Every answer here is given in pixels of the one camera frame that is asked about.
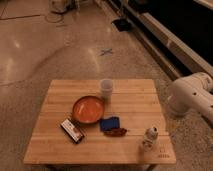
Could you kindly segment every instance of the paper cup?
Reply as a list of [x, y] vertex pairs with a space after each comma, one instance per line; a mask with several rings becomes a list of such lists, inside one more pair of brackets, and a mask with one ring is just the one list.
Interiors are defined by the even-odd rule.
[[113, 91], [113, 81], [111, 79], [103, 79], [100, 81], [101, 97], [110, 99]]

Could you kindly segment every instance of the white bottle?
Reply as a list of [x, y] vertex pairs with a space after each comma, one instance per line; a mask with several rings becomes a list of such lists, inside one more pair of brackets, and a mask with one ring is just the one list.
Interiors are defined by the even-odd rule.
[[158, 130], [156, 127], [148, 128], [143, 136], [143, 140], [140, 144], [142, 151], [149, 151], [152, 149], [154, 143], [158, 138]]

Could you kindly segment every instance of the speckled floor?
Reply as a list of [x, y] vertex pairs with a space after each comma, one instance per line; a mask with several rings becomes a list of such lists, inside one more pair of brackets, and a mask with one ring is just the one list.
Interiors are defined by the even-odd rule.
[[[116, 15], [104, 4], [81, 3], [62, 21], [48, 14], [48, 0], [0, 1], [0, 171], [44, 171], [23, 164], [24, 153], [43, 98], [52, 79], [151, 78], [166, 109], [171, 81], [131, 32], [111, 25]], [[113, 54], [100, 56], [112, 48]], [[177, 164], [157, 170], [213, 170], [212, 130], [195, 111], [176, 121], [167, 117], [167, 129]], [[141, 166], [60, 166], [61, 170], [132, 170]]]

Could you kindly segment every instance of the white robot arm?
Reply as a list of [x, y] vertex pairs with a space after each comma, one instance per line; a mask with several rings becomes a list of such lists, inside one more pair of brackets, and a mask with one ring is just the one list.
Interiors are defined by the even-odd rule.
[[206, 73], [196, 73], [175, 80], [172, 95], [168, 98], [170, 112], [184, 116], [189, 108], [194, 108], [213, 123], [213, 80]]

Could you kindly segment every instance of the bowl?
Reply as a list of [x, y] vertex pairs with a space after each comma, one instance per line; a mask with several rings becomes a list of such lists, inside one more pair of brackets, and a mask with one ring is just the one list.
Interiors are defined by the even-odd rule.
[[73, 105], [72, 119], [80, 123], [96, 123], [103, 115], [104, 101], [96, 96], [84, 96]]

